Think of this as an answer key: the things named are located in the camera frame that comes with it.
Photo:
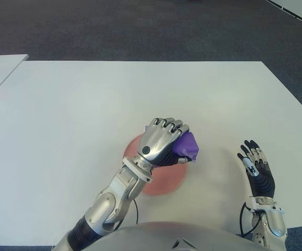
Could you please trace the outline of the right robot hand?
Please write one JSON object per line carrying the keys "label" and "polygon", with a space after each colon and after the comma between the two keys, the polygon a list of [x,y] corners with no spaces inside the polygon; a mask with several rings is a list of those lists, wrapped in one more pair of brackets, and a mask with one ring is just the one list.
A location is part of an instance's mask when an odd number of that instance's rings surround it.
{"label": "right robot hand", "polygon": [[245,167],[252,195],[273,198],[275,181],[262,149],[253,140],[245,140],[240,148],[245,156],[241,153],[237,156]]}

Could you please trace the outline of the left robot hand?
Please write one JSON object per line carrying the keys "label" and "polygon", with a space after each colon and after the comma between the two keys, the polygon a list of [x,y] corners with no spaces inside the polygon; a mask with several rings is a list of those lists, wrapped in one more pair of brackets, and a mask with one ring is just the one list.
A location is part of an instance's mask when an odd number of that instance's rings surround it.
{"label": "left robot hand", "polygon": [[174,118],[155,118],[145,129],[138,145],[138,154],[154,167],[187,163],[192,159],[173,152],[175,142],[189,126]]}

